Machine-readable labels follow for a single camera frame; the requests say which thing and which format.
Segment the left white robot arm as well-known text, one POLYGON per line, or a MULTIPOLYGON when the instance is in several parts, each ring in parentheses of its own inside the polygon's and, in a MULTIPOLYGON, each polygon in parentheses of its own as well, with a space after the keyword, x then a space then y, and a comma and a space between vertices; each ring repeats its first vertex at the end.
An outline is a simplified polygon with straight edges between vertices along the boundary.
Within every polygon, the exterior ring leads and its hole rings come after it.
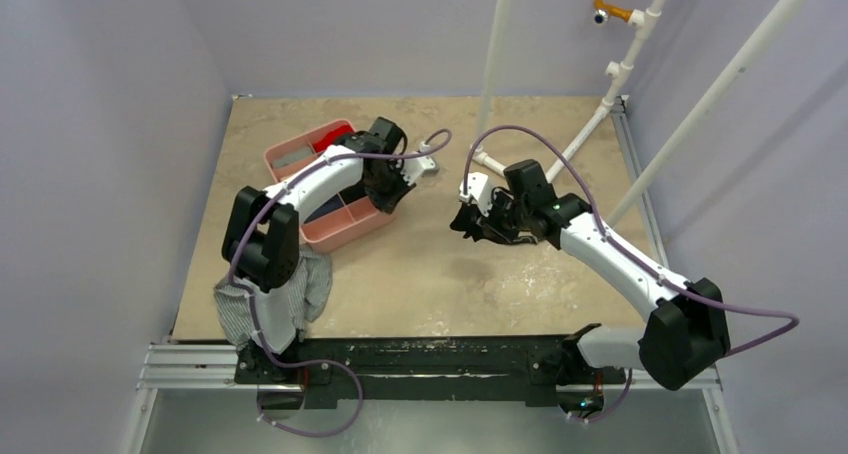
POLYGON ((345 191, 392 213, 435 166, 436 147, 399 151, 407 140, 379 117, 368 130, 336 137, 277 183, 236 194, 221 247, 229 267, 214 298, 228 340, 261 349, 259 369, 272 382, 297 373, 298 356, 288 348, 323 314, 333 287, 331 257, 304 241, 306 225, 332 219, 324 209, 345 191))

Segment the pink divided organizer tray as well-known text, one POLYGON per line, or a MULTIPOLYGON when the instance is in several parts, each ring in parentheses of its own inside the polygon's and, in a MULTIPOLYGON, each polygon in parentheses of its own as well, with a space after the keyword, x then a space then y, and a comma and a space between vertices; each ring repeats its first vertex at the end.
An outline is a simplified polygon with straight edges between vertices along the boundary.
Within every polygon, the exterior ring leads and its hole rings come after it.
MULTIPOLYGON (((274 182, 280 182, 300 169, 306 167, 322 154, 313 150, 312 144, 324 136, 324 134, 340 124, 354 125, 346 119, 337 119, 327 124, 307 131, 299 136, 274 144, 264 152, 264 163, 270 172, 274 182), (279 149, 309 146, 314 151, 310 157, 282 169, 274 169, 271 166, 271 156, 279 149)), ((365 192, 360 187, 349 187, 337 194, 344 200, 345 207, 318 220, 300 227, 302 241, 309 245, 317 253, 330 253, 366 234, 376 231, 396 218, 394 214, 385 214, 378 211, 370 202, 365 192)))

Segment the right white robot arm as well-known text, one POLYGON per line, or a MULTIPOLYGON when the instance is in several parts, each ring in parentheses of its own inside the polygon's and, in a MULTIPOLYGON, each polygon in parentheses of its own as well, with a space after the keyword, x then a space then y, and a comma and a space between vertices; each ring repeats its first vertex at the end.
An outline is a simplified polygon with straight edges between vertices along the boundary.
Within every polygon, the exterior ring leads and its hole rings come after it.
POLYGON ((589 267, 645 322, 642 330, 593 326, 567 340, 564 373, 584 381, 601 368, 642 370, 676 391, 728 353, 730 337, 720 289, 655 263, 617 234, 587 200, 556 194, 540 164, 509 166, 506 187, 468 173, 451 224, 466 238, 501 245, 545 241, 589 267))

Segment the black underwear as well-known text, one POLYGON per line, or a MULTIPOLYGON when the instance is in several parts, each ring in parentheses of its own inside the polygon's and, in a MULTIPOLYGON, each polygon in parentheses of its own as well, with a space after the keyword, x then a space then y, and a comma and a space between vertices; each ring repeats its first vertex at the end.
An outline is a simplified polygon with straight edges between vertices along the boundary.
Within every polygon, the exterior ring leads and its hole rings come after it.
POLYGON ((489 241, 505 246, 537 243, 534 236, 522 233, 507 210, 497 207, 484 216, 477 205, 461 203, 449 228, 474 242, 489 241))

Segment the grey striped underwear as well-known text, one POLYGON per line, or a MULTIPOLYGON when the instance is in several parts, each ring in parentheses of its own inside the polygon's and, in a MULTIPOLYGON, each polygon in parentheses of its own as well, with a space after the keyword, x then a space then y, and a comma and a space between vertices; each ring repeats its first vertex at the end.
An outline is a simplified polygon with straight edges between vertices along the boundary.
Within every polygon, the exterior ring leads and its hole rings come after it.
POLYGON ((280 288, 265 293, 246 278, 237 277, 233 284, 222 278, 214 287, 214 301, 226 340, 236 346, 258 340, 247 293, 239 285, 249 287, 256 294, 260 329, 270 350, 280 354, 296 339, 304 337, 308 324, 322 314, 332 279, 331 257, 307 245, 299 247, 293 276, 280 288))

